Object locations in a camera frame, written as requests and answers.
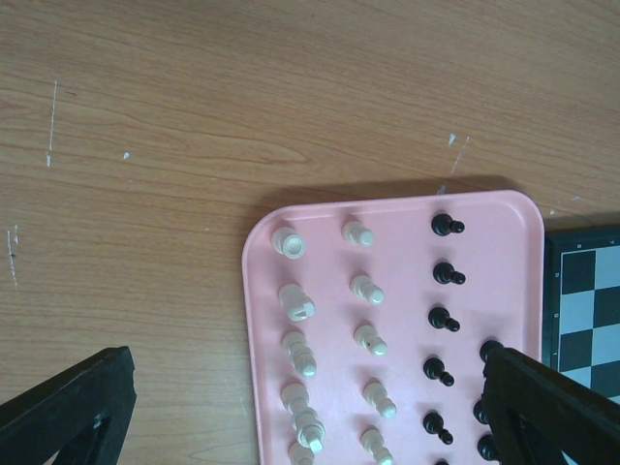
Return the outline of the black queen chess piece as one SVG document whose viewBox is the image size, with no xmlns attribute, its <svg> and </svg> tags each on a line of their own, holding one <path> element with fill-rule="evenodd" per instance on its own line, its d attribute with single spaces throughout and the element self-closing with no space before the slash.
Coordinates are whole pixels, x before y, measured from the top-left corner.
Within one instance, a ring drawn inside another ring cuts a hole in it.
<svg viewBox="0 0 620 465">
<path fill-rule="evenodd" d="M 480 347 L 480 359 L 483 363 L 487 363 L 488 357 L 492 350 L 503 348 L 503 345 L 494 339 L 486 340 Z"/>
</svg>

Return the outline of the black king chess piece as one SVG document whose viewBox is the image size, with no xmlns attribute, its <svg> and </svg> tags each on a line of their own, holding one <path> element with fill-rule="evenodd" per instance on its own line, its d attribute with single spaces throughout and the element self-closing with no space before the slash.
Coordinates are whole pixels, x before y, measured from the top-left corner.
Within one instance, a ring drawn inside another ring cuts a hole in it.
<svg viewBox="0 0 620 465">
<path fill-rule="evenodd" d="M 476 420 L 479 423 L 481 423 L 481 424 L 488 424 L 488 419 L 487 419 L 486 413 L 484 411 L 481 399 L 479 399 L 475 403 L 475 405 L 473 407 L 473 414 L 474 414 L 474 417 L 476 418 Z"/>
</svg>

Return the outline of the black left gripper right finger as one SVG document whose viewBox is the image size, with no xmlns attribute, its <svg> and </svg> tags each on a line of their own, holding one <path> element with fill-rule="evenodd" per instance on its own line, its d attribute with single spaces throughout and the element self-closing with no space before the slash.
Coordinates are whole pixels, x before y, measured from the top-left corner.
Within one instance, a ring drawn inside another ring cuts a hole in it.
<svg viewBox="0 0 620 465">
<path fill-rule="evenodd" d="M 491 351 L 481 395 L 501 464 L 619 462 L 619 405 L 513 348 Z"/>
</svg>

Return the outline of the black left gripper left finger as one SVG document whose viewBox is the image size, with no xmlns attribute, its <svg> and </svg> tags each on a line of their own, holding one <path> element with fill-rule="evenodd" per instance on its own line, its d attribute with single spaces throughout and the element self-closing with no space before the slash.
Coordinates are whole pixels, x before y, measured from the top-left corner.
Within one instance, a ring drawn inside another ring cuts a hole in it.
<svg viewBox="0 0 620 465">
<path fill-rule="evenodd" d="M 106 348 L 1 405 L 3 464 L 115 464 L 135 408 L 127 346 Z"/>
</svg>

